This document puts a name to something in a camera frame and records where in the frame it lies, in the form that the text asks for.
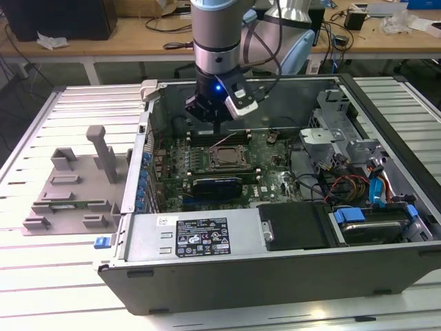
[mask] blue component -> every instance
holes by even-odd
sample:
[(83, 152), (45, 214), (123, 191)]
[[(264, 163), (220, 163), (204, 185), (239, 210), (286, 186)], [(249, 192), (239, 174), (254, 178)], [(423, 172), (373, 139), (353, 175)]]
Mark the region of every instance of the blue component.
[(418, 216), (418, 211), (416, 210), (414, 205), (407, 205), (407, 211), (409, 212), (409, 215), (411, 215), (412, 219)]
[(312, 30), (305, 31), (303, 36), (291, 47), (286, 57), (280, 62), (282, 74), (298, 74), (305, 64), (316, 34)]
[(148, 173), (147, 173), (147, 171), (145, 171), (145, 170), (141, 170), (141, 171), (139, 172), (139, 176), (140, 176), (140, 178), (144, 178), (144, 179), (146, 179), (147, 176), (148, 176)]
[(338, 224), (345, 222), (363, 222), (366, 220), (360, 208), (341, 208), (334, 212), (334, 217)]
[(379, 178), (371, 179), (369, 185), (369, 201), (377, 203), (380, 207), (384, 207), (384, 202), (381, 201), (381, 192), (383, 191), (383, 182)]
[(144, 203), (140, 200), (136, 200), (135, 201), (135, 208), (140, 208), (143, 209), (144, 208)]
[(147, 162), (150, 162), (152, 160), (152, 155), (150, 153), (144, 152), (143, 159), (147, 160)]
[(222, 10), (231, 6), (238, 0), (192, 0), (192, 5), (208, 11)]
[(105, 248), (111, 248), (112, 244), (110, 243), (109, 237), (98, 237), (95, 239), (94, 248), (96, 250), (103, 250)]

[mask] wooden desk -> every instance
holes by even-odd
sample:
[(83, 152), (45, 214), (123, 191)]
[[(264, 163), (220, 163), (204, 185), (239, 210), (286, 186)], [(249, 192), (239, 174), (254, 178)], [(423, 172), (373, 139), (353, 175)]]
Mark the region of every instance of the wooden desk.
[[(337, 0), (338, 8), (326, 10), (325, 18), (344, 10), (352, 0)], [(440, 19), (441, 10), (411, 11), (421, 18)], [(36, 42), (21, 43), (14, 39), (20, 51), (35, 63), (82, 63), (92, 85), (99, 84), (99, 76), (94, 67), (98, 62), (133, 62), (133, 61), (192, 61), (191, 50), (164, 50), (163, 45), (171, 41), (186, 42), (192, 39), (191, 33), (165, 34), (147, 30), (146, 19), (119, 19), (116, 30), (107, 41), (69, 41), (70, 46), (58, 50), (46, 50)], [(343, 24), (344, 18), (336, 20)], [(158, 20), (158, 28), (171, 29), (190, 23), (189, 19), (172, 17)], [(8, 63), (23, 63), (24, 60), (6, 39), (3, 31), (6, 23), (0, 23), (0, 54)], [(333, 32), (347, 34), (334, 26)], [(355, 37), (346, 59), (428, 59), (441, 57), (441, 39), (430, 34), (414, 30), (411, 33), (386, 35), (380, 31), (380, 20), (369, 19), (360, 32), (353, 32)], [(318, 45), (309, 56), (308, 73), (317, 73), (318, 66), (327, 51), (327, 38), (320, 34)]]

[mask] computer case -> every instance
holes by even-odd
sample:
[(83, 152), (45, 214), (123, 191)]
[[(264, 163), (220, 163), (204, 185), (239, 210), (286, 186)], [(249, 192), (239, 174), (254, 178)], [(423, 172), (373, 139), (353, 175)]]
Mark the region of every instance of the computer case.
[(114, 0), (0, 0), (20, 41), (48, 37), (107, 40), (116, 27)]

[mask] motherboard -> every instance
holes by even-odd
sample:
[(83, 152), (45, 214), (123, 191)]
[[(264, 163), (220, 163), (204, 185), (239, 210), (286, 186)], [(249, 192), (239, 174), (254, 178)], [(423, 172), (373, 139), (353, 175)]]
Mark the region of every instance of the motherboard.
[(289, 139), (274, 131), (217, 139), (161, 139), (154, 169), (163, 212), (302, 201), (287, 167)]

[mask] blue connector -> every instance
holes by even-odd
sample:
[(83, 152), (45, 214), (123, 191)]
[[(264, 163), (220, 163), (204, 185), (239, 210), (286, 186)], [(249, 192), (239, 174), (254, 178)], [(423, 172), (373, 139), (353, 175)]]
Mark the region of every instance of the blue connector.
[(147, 182), (145, 180), (140, 179), (138, 181), (138, 190), (144, 190), (145, 187), (147, 186)]
[(141, 200), (136, 200), (135, 201), (135, 208), (143, 209), (144, 208), (144, 202), (142, 202)]
[(382, 191), (383, 182), (377, 177), (372, 178), (369, 185), (369, 201), (378, 204), (380, 207), (384, 207), (384, 202), (381, 200)]
[(407, 205), (407, 211), (409, 212), (409, 215), (413, 220), (418, 217), (418, 211), (416, 210), (414, 205)]
[(137, 190), (136, 191), (136, 196), (138, 197), (138, 198), (143, 198), (144, 197), (144, 190)]
[(140, 177), (140, 178), (147, 179), (147, 176), (148, 176), (147, 171), (145, 171), (145, 170), (141, 170), (141, 171), (139, 172), (139, 177)]
[(144, 162), (151, 162), (152, 161), (152, 155), (150, 153), (144, 152), (143, 153), (143, 161)]

